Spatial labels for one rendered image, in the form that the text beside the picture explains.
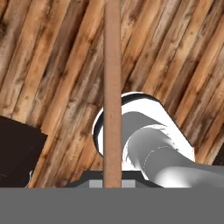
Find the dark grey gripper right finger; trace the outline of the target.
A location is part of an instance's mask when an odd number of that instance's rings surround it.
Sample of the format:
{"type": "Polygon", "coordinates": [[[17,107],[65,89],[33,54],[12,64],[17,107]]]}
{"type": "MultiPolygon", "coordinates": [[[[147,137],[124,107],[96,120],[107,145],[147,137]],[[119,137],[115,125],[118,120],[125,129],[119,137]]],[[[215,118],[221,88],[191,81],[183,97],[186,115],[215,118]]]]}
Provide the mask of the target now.
{"type": "Polygon", "coordinates": [[[160,185],[146,180],[140,171],[124,171],[122,188],[160,188],[160,185]]]}

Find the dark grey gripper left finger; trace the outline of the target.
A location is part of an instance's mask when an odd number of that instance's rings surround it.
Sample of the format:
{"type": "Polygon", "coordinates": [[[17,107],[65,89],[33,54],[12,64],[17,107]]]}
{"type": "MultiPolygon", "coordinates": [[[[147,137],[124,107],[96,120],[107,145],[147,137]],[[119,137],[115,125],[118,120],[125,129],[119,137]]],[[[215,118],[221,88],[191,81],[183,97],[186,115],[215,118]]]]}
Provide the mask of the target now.
{"type": "Polygon", "coordinates": [[[102,188],[102,181],[101,171],[84,171],[79,179],[67,184],[66,187],[102,188]]]}

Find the brown straw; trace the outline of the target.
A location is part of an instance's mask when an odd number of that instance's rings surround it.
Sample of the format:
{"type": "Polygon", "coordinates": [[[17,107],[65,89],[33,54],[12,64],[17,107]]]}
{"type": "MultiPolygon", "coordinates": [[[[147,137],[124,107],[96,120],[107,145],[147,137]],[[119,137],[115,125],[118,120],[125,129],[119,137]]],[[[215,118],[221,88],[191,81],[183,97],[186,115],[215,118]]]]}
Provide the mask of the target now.
{"type": "Polygon", "coordinates": [[[103,186],[122,186],[121,1],[106,0],[103,99],[103,186]]]}

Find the white and black round object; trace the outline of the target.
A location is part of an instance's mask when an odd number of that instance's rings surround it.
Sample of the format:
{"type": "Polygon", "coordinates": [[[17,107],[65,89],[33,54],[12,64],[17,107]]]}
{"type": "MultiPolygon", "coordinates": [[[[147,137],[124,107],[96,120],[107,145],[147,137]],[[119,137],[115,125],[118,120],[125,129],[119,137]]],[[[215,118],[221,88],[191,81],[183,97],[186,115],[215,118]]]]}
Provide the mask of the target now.
{"type": "Polygon", "coordinates": [[[194,148],[161,102],[143,92],[122,95],[122,168],[164,188],[224,188],[224,167],[199,164],[194,148]]]}

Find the dark brown cabinet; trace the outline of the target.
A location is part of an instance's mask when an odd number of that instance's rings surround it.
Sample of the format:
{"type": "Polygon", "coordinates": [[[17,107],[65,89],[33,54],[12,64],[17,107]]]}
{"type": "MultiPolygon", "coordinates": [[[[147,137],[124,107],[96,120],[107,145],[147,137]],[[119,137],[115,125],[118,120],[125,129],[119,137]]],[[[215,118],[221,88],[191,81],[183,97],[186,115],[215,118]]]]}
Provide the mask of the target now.
{"type": "Polygon", "coordinates": [[[0,115],[0,187],[30,184],[46,139],[40,129],[0,115]]]}

